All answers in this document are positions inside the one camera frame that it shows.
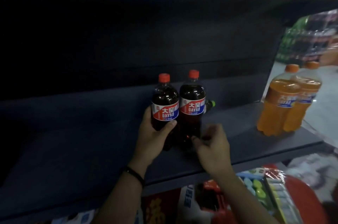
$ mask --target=bottle cap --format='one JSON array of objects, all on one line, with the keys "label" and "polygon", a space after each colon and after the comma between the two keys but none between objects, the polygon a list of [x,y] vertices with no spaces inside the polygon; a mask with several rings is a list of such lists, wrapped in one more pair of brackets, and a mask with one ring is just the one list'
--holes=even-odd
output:
[{"label": "bottle cap", "polygon": [[308,61],[305,63],[305,68],[307,69],[317,69],[319,67],[319,62]]},{"label": "bottle cap", "polygon": [[189,78],[198,78],[199,77],[199,71],[198,70],[190,70],[189,71]]},{"label": "bottle cap", "polygon": [[158,75],[158,81],[160,83],[168,83],[168,82],[170,82],[170,74],[166,74],[166,73],[159,74]]},{"label": "bottle cap", "polygon": [[285,67],[285,72],[296,73],[299,70],[299,66],[296,64],[288,64]]}]

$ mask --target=person's left arm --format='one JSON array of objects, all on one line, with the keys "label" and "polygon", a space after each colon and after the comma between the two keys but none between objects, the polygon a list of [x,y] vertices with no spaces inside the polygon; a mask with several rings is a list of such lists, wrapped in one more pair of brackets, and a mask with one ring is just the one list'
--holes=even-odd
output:
[{"label": "person's left arm", "polygon": [[[162,151],[164,141],[176,123],[172,120],[162,130],[155,131],[151,125],[151,108],[148,107],[144,112],[135,152],[128,167],[144,179],[147,167]],[[140,181],[123,172],[92,224],[133,224],[136,211],[141,205],[141,192]]]}]

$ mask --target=person's right arm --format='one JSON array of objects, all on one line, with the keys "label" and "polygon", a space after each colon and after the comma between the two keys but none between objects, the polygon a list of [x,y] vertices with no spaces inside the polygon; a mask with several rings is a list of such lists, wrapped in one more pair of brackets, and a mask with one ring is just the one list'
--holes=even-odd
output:
[{"label": "person's right arm", "polygon": [[209,145],[197,137],[192,138],[198,158],[227,197],[237,221],[241,224],[278,224],[234,173],[222,124],[210,125],[205,136],[211,137]]}]

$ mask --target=black bracelet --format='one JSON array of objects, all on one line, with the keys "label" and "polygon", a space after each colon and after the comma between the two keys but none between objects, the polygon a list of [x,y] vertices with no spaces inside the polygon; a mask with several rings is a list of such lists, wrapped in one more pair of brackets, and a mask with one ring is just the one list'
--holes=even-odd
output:
[{"label": "black bracelet", "polygon": [[141,182],[141,185],[142,185],[142,188],[144,188],[144,185],[145,185],[145,181],[144,179],[142,179],[141,175],[139,175],[136,171],[134,171],[132,168],[130,168],[129,166],[126,166],[123,168],[123,171],[124,172],[127,172],[129,173],[130,175],[133,175],[135,178],[137,178],[140,182]]}]

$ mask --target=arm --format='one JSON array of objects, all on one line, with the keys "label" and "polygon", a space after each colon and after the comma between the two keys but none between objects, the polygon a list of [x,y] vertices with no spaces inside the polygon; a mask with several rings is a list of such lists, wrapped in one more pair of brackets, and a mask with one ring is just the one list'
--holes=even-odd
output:
[{"label": "arm", "polygon": [[[142,178],[147,167],[161,153],[166,137],[177,123],[172,120],[161,131],[155,131],[150,117],[151,109],[148,107],[140,125],[134,156],[128,164]],[[139,180],[129,173],[122,173],[92,224],[133,224],[141,205],[141,192]]]},{"label": "arm", "polygon": [[241,224],[277,224],[277,220],[268,213],[234,173],[230,161],[229,142],[222,124],[210,125],[205,135],[211,137],[209,145],[193,137],[198,158],[206,172],[226,195],[238,222]]}]

